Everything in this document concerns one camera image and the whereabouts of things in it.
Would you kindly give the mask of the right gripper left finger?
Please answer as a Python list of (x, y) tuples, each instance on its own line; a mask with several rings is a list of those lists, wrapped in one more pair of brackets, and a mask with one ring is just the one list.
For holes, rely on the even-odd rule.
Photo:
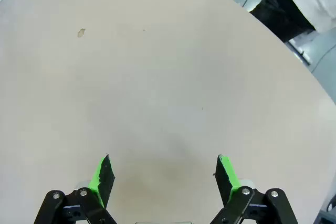
[(60, 190), (49, 191), (34, 223), (116, 223), (107, 211), (115, 180), (110, 157), (101, 159), (89, 186), (65, 195)]

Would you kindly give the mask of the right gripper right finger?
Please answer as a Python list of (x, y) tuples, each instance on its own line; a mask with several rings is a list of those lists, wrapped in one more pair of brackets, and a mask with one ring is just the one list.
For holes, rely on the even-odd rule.
[(265, 193), (243, 186), (227, 156), (218, 155), (214, 173), (223, 208), (211, 223), (297, 223), (297, 218), (285, 192), (271, 188)]

